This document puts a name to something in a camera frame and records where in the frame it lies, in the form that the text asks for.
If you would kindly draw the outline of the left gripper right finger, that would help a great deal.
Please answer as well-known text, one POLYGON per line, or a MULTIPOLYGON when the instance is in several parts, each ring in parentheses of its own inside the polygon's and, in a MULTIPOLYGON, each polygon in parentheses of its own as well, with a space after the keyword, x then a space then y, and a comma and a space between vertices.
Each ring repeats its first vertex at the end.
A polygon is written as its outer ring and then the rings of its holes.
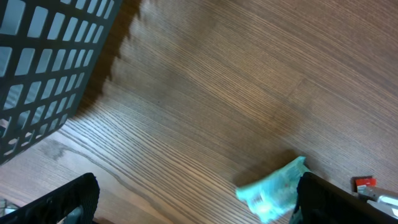
POLYGON ((311 172, 300 178, 297 193, 289 224, 397 223, 396 218, 311 172))

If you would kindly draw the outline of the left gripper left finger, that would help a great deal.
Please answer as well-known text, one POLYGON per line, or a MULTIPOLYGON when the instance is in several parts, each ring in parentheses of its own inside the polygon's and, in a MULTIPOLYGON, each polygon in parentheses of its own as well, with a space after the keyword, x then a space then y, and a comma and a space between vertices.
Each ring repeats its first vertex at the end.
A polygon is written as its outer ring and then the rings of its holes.
POLYGON ((100 197, 96 177, 85 173, 1 217, 2 224, 92 224, 100 197))

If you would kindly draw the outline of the red snack bar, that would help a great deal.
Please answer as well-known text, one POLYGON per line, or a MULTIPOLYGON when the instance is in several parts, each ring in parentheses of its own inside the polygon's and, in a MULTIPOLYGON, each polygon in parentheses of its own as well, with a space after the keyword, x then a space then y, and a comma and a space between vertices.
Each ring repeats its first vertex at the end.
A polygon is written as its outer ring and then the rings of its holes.
POLYGON ((354 180, 354 185, 357 193, 362 193, 366 187, 375 187, 377 185, 377 179, 373 177, 356 178, 354 180))

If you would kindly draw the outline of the light blue white packet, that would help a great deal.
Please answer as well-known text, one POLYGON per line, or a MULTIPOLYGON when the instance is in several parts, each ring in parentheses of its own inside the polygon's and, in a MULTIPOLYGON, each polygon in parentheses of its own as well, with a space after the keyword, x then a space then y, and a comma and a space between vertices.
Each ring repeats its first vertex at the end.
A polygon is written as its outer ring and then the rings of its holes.
POLYGON ((295 208, 299 181, 308 171, 305 157, 298 156, 267 177, 237 188, 236 197, 246 202, 262 223, 273 222, 295 208))

